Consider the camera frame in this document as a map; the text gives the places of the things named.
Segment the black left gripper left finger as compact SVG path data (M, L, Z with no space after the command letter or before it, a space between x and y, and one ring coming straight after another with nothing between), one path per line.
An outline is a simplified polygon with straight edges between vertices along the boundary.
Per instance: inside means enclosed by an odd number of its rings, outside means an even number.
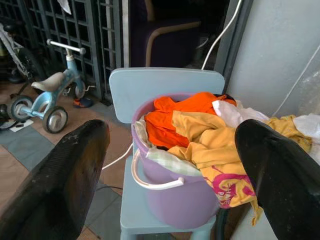
M0 211L0 240L77 240L109 144L109 126L100 119L66 134Z

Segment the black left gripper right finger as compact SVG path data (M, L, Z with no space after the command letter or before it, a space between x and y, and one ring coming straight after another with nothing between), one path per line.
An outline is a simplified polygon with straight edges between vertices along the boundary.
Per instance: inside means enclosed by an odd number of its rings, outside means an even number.
M242 122L235 145L278 240L320 240L320 165L258 120Z

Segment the yellow garment with blue stitching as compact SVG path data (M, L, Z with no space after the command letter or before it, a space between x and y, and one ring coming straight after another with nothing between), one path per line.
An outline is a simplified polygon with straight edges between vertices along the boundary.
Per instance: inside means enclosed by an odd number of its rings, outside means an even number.
M271 117L265 123L281 135L297 143L305 152L309 153L312 147L312 139L301 133L294 124L295 115Z

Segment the white garment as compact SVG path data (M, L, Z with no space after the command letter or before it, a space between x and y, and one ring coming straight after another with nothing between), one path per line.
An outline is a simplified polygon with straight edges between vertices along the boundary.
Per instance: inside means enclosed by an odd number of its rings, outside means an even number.
M310 113L293 119L298 131L307 137L320 140L320 115Z

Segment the white paper sheet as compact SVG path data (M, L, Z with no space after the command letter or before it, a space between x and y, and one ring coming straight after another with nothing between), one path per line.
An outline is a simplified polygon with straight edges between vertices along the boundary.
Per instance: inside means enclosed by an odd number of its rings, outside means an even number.
M15 126L11 127L9 130L14 132L14 133L16 133L16 132L18 132L18 131L20 131L20 130L22 130L22 129L30 126L30 125L32 125L33 123L34 122L32 120L28 119L28 120L26 120L24 122L17 123Z

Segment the yellow shirt with pink print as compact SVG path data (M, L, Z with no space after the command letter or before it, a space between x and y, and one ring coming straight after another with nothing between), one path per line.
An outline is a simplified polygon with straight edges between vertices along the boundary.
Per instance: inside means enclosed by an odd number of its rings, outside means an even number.
M187 147L174 146L169 153L193 163L213 189L220 207L234 208L250 203L257 224L263 209L241 163L236 145L235 129L218 116L203 112L173 111L172 125L177 134L187 138Z

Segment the blue and orange shoe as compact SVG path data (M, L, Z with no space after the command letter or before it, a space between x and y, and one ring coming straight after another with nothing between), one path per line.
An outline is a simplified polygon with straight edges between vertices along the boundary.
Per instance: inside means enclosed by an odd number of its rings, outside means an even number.
M73 101L74 108L90 108L94 104L94 101L90 98L77 98Z

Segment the light blue child tricycle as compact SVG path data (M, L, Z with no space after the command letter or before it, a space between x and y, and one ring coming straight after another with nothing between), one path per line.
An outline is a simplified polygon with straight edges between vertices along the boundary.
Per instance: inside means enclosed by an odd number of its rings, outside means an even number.
M42 120L43 129L51 134L60 133L68 122L68 113L62 106L57 106L57 101L64 90L69 90L77 99L83 98L91 86L86 86L77 69L75 57L72 52L81 55L86 49L47 40L50 46L62 47L66 50L66 70L56 72L47 79L40 82L33 82L31 87L41 90L35 100L26 95L15 96L7 105L8 116L18 122L26 121L31 117L38 117Z

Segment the light blue child chair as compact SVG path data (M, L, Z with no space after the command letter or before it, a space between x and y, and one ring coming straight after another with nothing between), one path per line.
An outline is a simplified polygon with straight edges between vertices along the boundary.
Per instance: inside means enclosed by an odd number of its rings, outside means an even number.
M148 140L158 149L169 152L175 146L187 147L186 137L176 133L172 124L174 111L213 114L212 101L221 96L224 77L215 71L132 67L114 70L109 86L118 120L131 125L142 115L146 121ZM197 228L177 229L152 214L146 190L131 173L132 158L125 164L121 206L121 240L135 240L139 235L190 232L191 240L210 240L215 215Z

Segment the purple plastic bucket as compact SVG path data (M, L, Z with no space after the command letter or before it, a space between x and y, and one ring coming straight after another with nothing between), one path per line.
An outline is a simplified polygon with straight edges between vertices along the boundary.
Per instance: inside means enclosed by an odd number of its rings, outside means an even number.
M134 152L142 150L138 137L131 130ZM138 163L140 178L143 171L150 182L162 184L184 178L184 185L167 190L146 190L146 202L152 214L160 221L176 229L194 229L206 224L219 210L220 204L202 176L174 173L142 156Z

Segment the green checked cloth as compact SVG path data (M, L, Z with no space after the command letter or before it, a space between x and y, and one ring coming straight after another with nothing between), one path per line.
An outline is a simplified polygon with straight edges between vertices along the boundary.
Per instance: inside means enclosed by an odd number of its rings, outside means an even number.
M137 135L137 141L142 144L142 150L139 151L141 157L144 156L148 160L176 174L191 177L202 176L200 170L198 170L194 164L179 159L166 150L158 149L148 140L147 122L145 121L144 115L133 124L133 130Z

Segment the black bicycle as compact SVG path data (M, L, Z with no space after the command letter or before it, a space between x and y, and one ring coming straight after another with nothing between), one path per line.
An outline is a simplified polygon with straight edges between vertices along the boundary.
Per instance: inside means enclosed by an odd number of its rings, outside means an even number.
M35 54L15 41L16 31L23 22L4 23L0 21L0 53L11 56L16 68L12 71L22 74L29 83L41 82L47 78L43 65Z

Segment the dark metal lattice gate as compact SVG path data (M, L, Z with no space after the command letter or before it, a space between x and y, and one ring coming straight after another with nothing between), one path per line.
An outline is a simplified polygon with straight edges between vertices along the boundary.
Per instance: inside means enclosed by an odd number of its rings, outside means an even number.
M75 62L91 95L103 104L112 102L109 77L123 66L122 0L67 0L70 13L58 0L0 0L0 20L21 22L16 41L36 50L48 75L66 66L65 50L48 46L51 39L62 44L85 48L75 54Z

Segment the white hanging cloth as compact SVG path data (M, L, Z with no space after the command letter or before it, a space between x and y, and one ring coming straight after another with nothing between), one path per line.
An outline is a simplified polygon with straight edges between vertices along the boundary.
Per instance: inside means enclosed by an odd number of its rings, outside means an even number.
M60 7L69 15L71 15L71 8L68 0L57 0Z

